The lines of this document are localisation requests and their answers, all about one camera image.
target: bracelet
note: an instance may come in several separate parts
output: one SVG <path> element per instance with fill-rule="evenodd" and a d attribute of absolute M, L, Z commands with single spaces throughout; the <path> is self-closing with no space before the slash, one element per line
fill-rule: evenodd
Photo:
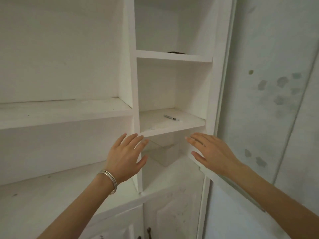
<path fill-rule="evenodd" d="M 114 176 L 110 172 L 107 172 L 105 170 L 101 170 L 99 173 L 107 175 L 112 180 L 112 182 L 114 184 L 114 190 L 111 192 L 111 194 L 114 194 L 117 190 L 117 182 L 116 182 Z"/>

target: finger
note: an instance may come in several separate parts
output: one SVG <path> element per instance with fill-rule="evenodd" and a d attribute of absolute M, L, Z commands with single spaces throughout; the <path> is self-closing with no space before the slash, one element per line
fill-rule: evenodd
<path fill-rule="evenodd" d="M 136 146 L 136 148 L 134 149 L 134 151 L 137 154 L 140 154 L 143 149 L 145 148 L 145 146 L 148 144 L 148 139 L 145 139 L 143 142 L 141 142 L 139 145 Z"/>
<path fill-rule="evenodd" d="M 197 161 L 199 161 L 202 165 L 206 166 L 207 160 L 204 157 L 202 157 L 201 155 L 199 155 L 199 153 L 197 153 L 195 151 L 191 152 L 191 154 L 194 156 L 194 158 Z"/>
<path fill-rule="evenodd" d="M 201 136 L 201 135 L 197 135 L 197 134 L 192 134 L 190 136 L 191 138 L 199 141 L 201 144 L 203 144 L 204 146 L 208 146 L 209 145 L 209 140 L 207 140 L 205 137 Z"/>
<path fill-rule="evenodd" d="M 142 139 L 144 138 L 144 136 L 142 135 L 142 136 L 139 136 L 139 137 L 136 137 L 136 138 L 134 138 L 131 142 L 130 142 L 130 144 L 129 144 L 129 146 L 131 147 L 131 148 L 135 148 L 136 147 L 136 145 L 140 142 L 140 141 L 142 141 Z"/>
<path fill-rule="evenodd" d="M 205 147 L 203 145 L 201 145 L 199 142 L 197 142 L 196 140 L 190 138 L 190 137 L 185 137 L 186 141 L 190 144 L 193 145 L 195 148 L 197 148 L 199 151 L 202 152 L 202 150 L 205 149 Z"/>
<path fill-rule="evenodd" d="M 136 168 L 138 169 L 138 171 L 140 171 L 141 168 L 144 167 L 144 165 L 145 165 L 146 162 L 147 162 L 147 158 L 148 158 L 148 156 L 147 156 L 147 155 L 144 155 L 144 156 L 142 157 L 142 159 L 136 164 Z"/>
<path fill-rule="evenodd" d="M 123 145 L 123 146 L 129 145 L 130 142 L 132 141 L 132 139 L 134 139 L 135 137 L 137 137 L 137 135 L 138 135 L 137 133 L 134 133 L 134 134 L 128 136 L 127 138 L 125 138 L 125 140 L 122 142 L 121 145 Z"/>
<path fill-rule="evenodd" d="M 194 133 L 194 134 L 203 136 L 203 137 L 205 137 L 205 138 L 206 138 L 208 141 L 210 141 L 210 142 L 213 142 L 213 141 L 214 141 L 214 136 L 210 136 L 210 135 L 207 135 L 207 134 L 205 134 L 205 133 L 200 133 L 200 132 L 196 132 L 196 133 Z"/>
<path fill-rule="evenodd" d="M 122 136 L 120 136 L 116 142 L 113 144 L 114 148 L 117 148 L 118 146 L 121 145 L 121 142 L 123 141 L 123 139 L 126 137 L 126 133 L 124 133 Z"/>

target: left hand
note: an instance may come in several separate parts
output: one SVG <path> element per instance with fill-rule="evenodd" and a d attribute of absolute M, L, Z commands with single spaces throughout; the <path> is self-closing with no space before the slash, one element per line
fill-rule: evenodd
<path fill-rule="evenodd" d="M 118 185 L 136 175 L 146 164 L 147 155 L 143 156 L 138 163 L 136 162 L 139 154 L 148 144 L 148 139 L 138 145 L 143 136 L 138 137 L 137 135 L 135 133 L 125 138 L 126 133 L 124 133 L 117 139 L 108 153 L 103 170 L 110 172 Z"/>

